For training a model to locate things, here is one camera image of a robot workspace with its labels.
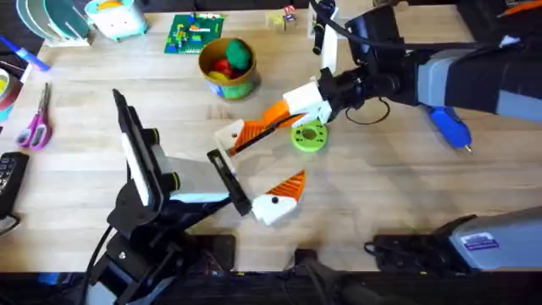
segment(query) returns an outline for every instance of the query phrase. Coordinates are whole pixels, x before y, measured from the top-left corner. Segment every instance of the sticker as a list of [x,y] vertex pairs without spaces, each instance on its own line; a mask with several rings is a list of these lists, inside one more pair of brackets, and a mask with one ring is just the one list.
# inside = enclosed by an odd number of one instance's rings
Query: sticker
[[499,247],[499,243],[488,232],[463,236],[461,237],[461,242],[468,251],[486,250]]
[[222,87],[221,86],[219,86],[217,84],[213,84],[210,81],[207,81],[207,83],[209,84],[209,88],[211,88],[211,90],[213,90],[214,94],[218,95],[219,97],[224,97],[224,93],[222,92]]
[[248,81],[235,86],[223,86],[222,91],[225,98],[237,99],[247,96],[253,87],[253,83]]

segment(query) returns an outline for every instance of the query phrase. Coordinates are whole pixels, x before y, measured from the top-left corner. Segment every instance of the black cable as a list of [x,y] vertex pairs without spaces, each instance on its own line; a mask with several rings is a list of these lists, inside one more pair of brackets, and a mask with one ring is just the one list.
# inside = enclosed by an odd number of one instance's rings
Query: black cable
[[325,15],[323,8],[316,3],[316,0],[309,0],[312,8],[316,15],[322,19],[322,21],[329,25],[333,30],[338,34],[348,38],[348,40],[359,43],[366,44],[371,47],[382,47],[389,49],[400,49],[400,50],[448,50],[448,49],[477,49],[483,47],[498,47],[494,43],[479,43],[479,42],[445,42],[445,43],[394,43],[394,42],[375,42],[370,39],[360,37],[358,35],[350,33],[344,27],[340,26],[334,22],[331,18]]
[[205,255],[207,255],[209,258],[211,258],[213,260],[213,263],[215,263],[217,265],[217,267],[220,269],[220,271],[224,271],[224,267],[222,267],[222,264],[217,260],[217,258],[214,256],[214,254],[212,254],[207,249],[202,249],[202,250],[203,250],[203,253],[205,253]]
[[235,149],[235,153],[240,153],[243,150],[247,149],[250,145],[256,143],[257,141],[262,140],[266,136],[269,136],[271,133],[273,133],[273,131],[275,131],[277,128],[279,128],[279,126],[281,124],[283,124],[284,122],[287,122],[287,121],[289,121],[291,119],[294,119],[297,116],[300,116],[300,114],[294,114],[294,115],[291,115],[291,116],[289,116],[289,117],[287,117],[285,119],[281,119],[281,120],[279,120],[279,121],[277,121],[275,123],[272,123],[270,126],[268,126],[268,128],[266,130],[262,131],[257,136],[254,136],[249,141],[246,141],[245,143],[239,145],[239,147],[237,147]]
[[14,300],[10,299],[9,297],[4,296],[3,294],[0,294],[0,305],[19,305]]
[[350,110],[352,110],[352,107],[349,107],[349,108],[346,109],[346,111],[345,111],[345,116],[346,116],[346,118],[347,118],[349,121],[351,121],[351,122],[354,123],[354,124],[358,124],[358,125],[364,125],[364,126],[367,126],[367,125],[372,125],[372,124],[380,123],[380,122],[382,122],[383,120],[385,120],[385,119],[388,118],[388,116],[390,115],[391,108],[390,108],[390,105],[388,104],[388,102],[386,102],[385,100],[383,100],[382,97],[379,97],[379,101],[382,102],[382,103],[385,105],[385,107],[386,107],[386,112],[385,112],[385,114],[384,114],[380,119],[377,119],[377,120],[375,120],[375,121],[373,121],[373,122],[367,122],[367,123],[356,121],[356,120],[354,120],[353,118],[351,118],[350,115],[348,115],[348,112],[349,112]]
[[[404,258],[410,258],[410,259],[413,260],[414,265],[416,265],[416,267],[418,267],[420,270],[423,270],[423,271],[426,270],[426,268],[422,265],[422,261],[423,261],[423,255],[422,254],[416,254],[416,253],[402,251],[399,248],[387,247],[387,246],[384,246],[384,245],[379,244],[379,243],[374,243],[372,241],[368,241],[363,245],[363,250],[365,250],[365,252],[367,254],[372,255],[372,256],[374,256],[376,258],[381,258],[381,257],[385,256],[385,254],[383,254],[383,253],[377,253],[376,252],[376,250],[378,248],[384,249],[384,250],[386,250],[388,252],[392,252],[395,255],[399,255],[399,256],[402,256]],[[392,263],[397,267],[401,267],[400,265],[398,265],[398,263],[396,261],[393,261]]]
[[83,282],[83,278],[80,280],[77,280],[74,284],[68,285],[64,284],[64,288],[58,289],[57,291],[49,294],[45,298],[42,298],[41,300],[32,301],[32,302],[25,302],[23,305],[44,305],[44,304],[57,304],[59,297],[65,297],[67,294],[70,294],[71,292],[77,290],[81,283]]
[[290,292],[288,291],[288,288],[286,286],[287,284],[288,284],[288,280],[282,280],[282,290],[285,292],[286,298],[288,299],[288,303],[290,305],[297,305],[294,302],[294,299],[291,298]]
[[307,271],[308,277],[311,278],[314,288],[316,288],[316,292],[318,294],[318,298],[320,299],[320,302],[322,303],[322,305],[329,305],[329,299],[326,297],[324,293],[324,289],[322,285],[320,285],[320,282],[318,281],[316,275],[314,274],[314,271],[312,271],[311,267],[309,267],[307,264],[304,264],[303,266],[305,267],[305,270]]
[[81,295],[79,298],[79,301],[77,304],[79,305],[85,305],[86,302],[86,293],[88,290],[88,284],[91,281],[91,270],[94,266],[94,263],[96,262],[96,258],[98,256],[98,253],[100,252],[100,249],[102,249],[103,244],[105,243],[105,240],[108,239],[109,233],[111,233],[111,229],[113,227],[110,225],[105,232],[103,232],[102,238],[100,238],[100,241],[96,244],[96,249],[94,249],[94,252],[92,253],[91,259],[88,261],[88,265],[86,266],[85,271],[85,278],[83,279],[83,287],[81,290]]

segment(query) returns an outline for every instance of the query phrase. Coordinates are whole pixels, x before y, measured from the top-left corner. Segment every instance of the remote control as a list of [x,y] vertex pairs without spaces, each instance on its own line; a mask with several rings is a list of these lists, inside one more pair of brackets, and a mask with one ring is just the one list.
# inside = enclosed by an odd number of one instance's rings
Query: remote control
[[12,216],[29,158],[21,152],[6,152],[0,157],[0,219]]

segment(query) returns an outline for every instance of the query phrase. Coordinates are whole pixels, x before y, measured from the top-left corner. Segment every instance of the green gear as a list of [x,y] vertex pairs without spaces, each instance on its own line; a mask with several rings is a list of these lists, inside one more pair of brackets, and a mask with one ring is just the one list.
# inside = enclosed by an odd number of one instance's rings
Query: green gear
[[291,130],[294,146],[305,153],[315,153],[328,141],[328,128],[319,120],[306,123]]

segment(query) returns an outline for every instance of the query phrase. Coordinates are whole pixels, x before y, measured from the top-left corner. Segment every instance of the green lego plate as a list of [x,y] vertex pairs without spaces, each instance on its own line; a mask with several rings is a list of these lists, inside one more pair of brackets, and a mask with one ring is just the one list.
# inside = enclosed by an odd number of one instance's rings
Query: green lego plate
[[224,16],[220,14],[196,14],[191,22],[189,14],[175,15],[169,30],[166,54],[199,54],[210,41],[220,38]]

